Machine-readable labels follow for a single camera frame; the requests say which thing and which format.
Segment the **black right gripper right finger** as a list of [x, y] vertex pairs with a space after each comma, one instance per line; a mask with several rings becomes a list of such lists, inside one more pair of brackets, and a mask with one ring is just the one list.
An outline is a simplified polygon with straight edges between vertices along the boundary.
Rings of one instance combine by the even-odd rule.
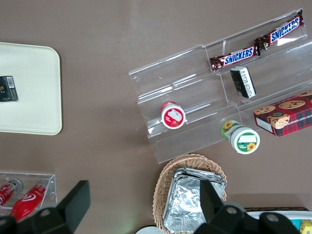
[[241, 233], [244, 209], [236, 203], [223, 202], [208, 180], [200, 182], [200, 205], [206, 222], [196, 234]]

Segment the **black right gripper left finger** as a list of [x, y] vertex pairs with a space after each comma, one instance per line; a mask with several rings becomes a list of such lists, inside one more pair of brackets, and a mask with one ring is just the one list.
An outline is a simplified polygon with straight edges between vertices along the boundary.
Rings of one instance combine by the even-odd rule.
[[31, 218], [32, 233], [73, 234], [90, 205], [90, 183], [81, 180], [56, 207], [40, 210]]

